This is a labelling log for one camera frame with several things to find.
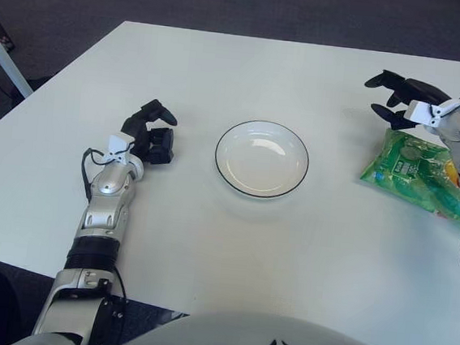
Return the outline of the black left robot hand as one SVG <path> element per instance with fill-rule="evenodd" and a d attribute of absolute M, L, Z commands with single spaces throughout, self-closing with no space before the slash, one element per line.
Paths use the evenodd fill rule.
<path fill-rule="evenodd" d="M 174 130 L 172 128 L 148 129 L 148 123 L 158 119 L 176 127 L 177 119 L 157 99 L 141 107 L 127 118 L 121 132 L 134 139 L 130 153 L 142 162 L 164 165 L 173 159 Z"/>

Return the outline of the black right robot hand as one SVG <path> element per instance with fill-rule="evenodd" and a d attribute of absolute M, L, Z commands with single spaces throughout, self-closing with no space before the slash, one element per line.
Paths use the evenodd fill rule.
<path fill-rule="evenodd" d="M 390 107 L 395 107 L 400 103 L 410 106 L 414 100 L 439 106 L 451 98 L 435 86 L 420 80 L 404 78 L 388 70 L 383 70 L 380 74 L 367 80 L 364 85 L 367 88 L 384 87 L 393 90 L 386 106 L 377 103 L 371 104 L 371 108 L 377 116 L 389 123 L 393 131 L 415 128 L 416 123 L 404 118 L 406 111 L 399 110 L 394 113 Z"/>

